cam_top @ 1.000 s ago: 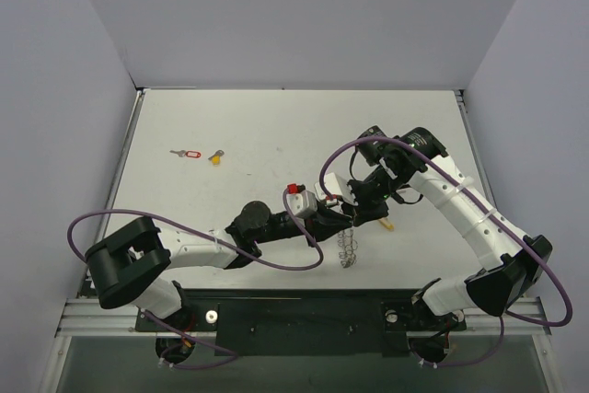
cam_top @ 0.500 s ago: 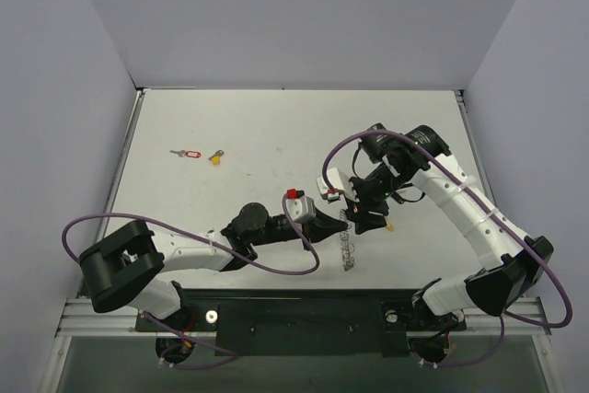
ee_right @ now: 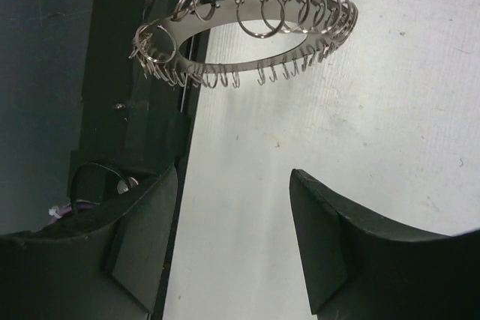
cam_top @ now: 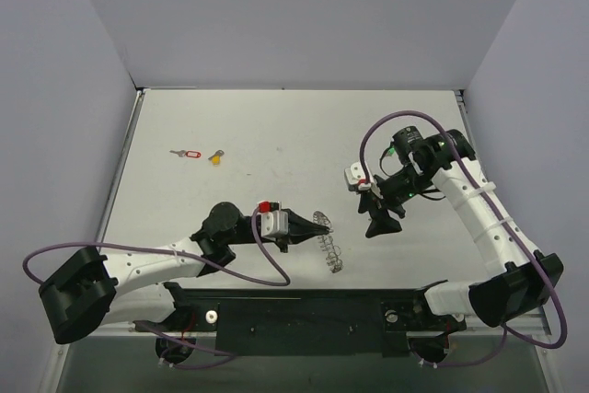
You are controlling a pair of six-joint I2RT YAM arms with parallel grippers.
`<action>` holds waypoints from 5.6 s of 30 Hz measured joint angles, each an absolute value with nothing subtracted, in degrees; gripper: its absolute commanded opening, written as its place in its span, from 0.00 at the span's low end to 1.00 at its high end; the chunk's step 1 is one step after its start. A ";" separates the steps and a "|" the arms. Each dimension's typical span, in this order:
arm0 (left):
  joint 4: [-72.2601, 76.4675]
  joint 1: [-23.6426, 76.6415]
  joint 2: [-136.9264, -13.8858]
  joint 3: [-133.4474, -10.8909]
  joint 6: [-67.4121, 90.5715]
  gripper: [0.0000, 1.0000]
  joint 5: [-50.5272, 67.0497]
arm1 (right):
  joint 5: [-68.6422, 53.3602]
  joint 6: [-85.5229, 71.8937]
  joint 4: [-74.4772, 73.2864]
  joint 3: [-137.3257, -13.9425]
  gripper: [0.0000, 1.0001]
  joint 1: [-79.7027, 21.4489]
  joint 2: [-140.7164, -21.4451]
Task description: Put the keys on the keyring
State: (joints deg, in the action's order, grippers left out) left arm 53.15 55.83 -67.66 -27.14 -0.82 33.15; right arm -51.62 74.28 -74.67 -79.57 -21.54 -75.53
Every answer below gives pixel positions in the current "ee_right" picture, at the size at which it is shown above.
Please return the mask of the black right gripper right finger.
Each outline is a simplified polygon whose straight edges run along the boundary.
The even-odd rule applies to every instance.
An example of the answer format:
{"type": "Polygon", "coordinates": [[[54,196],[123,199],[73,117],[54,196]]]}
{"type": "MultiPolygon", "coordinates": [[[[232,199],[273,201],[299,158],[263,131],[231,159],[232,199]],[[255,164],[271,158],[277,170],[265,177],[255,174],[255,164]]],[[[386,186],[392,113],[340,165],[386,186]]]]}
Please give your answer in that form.
{"type": "Polygon", "coordinates": [[[303,170],[289,198],[315,316],[477,316],[479,232],[448,236],[384,217],[303,170]]]}

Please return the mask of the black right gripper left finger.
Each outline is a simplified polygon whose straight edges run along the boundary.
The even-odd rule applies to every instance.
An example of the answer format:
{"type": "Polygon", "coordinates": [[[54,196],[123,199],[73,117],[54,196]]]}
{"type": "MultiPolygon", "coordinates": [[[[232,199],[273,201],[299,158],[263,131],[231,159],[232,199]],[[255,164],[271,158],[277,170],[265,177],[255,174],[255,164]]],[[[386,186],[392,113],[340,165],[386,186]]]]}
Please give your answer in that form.
{"type": "Polygon", "coordinates": [[[4,315],[150,315],[177,196],[169,167],[90,211],[1,237],[4,315]]]}

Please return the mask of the metal disc with keyrings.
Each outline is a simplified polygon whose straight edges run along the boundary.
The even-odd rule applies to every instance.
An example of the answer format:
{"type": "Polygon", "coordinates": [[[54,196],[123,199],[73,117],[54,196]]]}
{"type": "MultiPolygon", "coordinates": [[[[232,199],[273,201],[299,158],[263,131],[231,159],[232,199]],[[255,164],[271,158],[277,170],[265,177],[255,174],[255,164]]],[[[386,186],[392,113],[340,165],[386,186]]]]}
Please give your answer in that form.
{"type": "Polygon", "coordinates": [[[146,76],[171,86],[239,88],[244,72],[255,72],[264,85],[323,62],[346,42],[358,17],[351,0],[178,0],[171,15],[137,28],[129,57],[146,76]],[[291,37],[291,47],[248,61],[208,62],[183,54],[187,41],[226,27],[253,45],[291,37]]]}

